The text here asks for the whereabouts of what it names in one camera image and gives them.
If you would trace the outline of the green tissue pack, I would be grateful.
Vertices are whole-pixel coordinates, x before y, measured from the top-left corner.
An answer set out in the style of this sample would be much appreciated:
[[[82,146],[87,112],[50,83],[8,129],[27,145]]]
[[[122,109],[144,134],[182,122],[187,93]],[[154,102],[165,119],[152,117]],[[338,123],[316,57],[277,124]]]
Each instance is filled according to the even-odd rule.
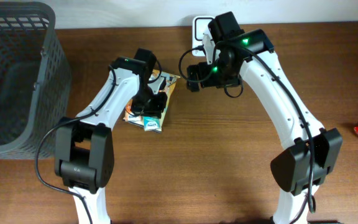
[[[157,131],[161,132],[160,120],[154,117],[143,117],[144,131]]]

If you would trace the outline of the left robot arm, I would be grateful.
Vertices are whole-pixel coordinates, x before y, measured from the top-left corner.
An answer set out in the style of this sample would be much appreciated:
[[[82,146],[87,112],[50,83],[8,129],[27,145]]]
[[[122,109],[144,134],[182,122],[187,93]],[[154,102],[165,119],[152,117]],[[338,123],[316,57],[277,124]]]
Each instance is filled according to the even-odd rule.
[[[80,223],[110,223],[105,187],[114,169],[112,130],[128,103],[135,116],[161,118],[168,96],[166,81],[151,79],[156,56],[138,49],[134,58],[109,65],[105,84],[76,118],[62,118],[55,140],[55,174],[73,196]]]

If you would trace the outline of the orange tissue pack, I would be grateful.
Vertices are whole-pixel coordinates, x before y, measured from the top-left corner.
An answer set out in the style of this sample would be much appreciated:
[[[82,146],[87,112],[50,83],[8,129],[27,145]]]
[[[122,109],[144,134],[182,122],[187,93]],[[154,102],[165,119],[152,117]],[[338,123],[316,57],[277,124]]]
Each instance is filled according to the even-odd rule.
[[[127,122],[138,122],[142,120],[142,117],[139,115],[135,115],[132,111],[131,111],[131,106],[132,106],[132,100],[129,100],[127,102],[127,104],[125,105],[125,115],[124,115],[124,120]]]

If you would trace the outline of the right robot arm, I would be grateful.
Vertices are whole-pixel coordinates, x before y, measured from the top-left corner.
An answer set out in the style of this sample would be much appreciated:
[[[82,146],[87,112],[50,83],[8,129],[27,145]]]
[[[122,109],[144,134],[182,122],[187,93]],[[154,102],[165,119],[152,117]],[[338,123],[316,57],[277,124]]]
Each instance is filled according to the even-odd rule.
[[[254,91],[283,149],[270,163],[280,187],[270,222],[306,223],[316,210],[316,191],[336,165],[339,131],[326,129],[302,102],[266,33],[245,31],[232,12],[194,17],[191,53],[205,61],[187,68],[189,90],[248,85]]]

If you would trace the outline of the yellow snack bag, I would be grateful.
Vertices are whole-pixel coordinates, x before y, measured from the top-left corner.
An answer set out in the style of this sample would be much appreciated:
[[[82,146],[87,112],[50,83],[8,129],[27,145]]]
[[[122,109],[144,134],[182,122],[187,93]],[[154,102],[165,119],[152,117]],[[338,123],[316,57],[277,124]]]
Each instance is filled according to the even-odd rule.
[[[163,90],[160,90],[160,92],[165,92],[168,96],[168,100],[167,100],[167,105],[162,113],[162,117],[159,119],[160,120],[160,125],[161,125],[161,132],[162,132],[162,124],[163,124],[163,121],[165,119],[165,115],[167,113],[167,110],[168,110],[168,105],[169,105],[169,102],[170,102],[170,97],[175,89],[175,86],[176,86],[176,83],[177,83],[177,80],[180,78],[178,75],[173,75],[171,73],[167,73],[167,72],[162,72],[161,75],[164,75],[166,76],[166,86]],[[143,122],[143,116],[142,117],[142,120],[141,121],[138,121],[138,122],[127,122],[127,123],[130,123],[130,124],[133,124],[133,125],[136,125],[136,126],[139,126],[141,128],[144,128],[144,122]]]

